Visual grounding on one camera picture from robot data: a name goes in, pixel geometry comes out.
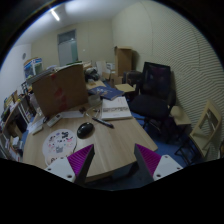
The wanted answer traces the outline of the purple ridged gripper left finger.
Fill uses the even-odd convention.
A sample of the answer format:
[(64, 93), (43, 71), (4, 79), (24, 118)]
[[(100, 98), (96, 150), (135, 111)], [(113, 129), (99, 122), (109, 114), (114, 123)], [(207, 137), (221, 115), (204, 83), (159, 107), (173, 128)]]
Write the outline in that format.
[(94, 145), (91, 144), (68, 157), (56, 159), (46, 168), (46, 171), (83, 186), (94, 155)]

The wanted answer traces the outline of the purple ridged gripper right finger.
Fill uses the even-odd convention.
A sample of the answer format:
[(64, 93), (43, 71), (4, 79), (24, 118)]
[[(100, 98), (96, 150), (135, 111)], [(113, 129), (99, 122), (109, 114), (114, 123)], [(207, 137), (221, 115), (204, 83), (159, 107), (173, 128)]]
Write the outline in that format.
[(135, 145), (134, 154), (139, 167), (154, 181), (182, 169), (182, 166), (169, 155), (160, 156), (156, 152), (139, 144)]

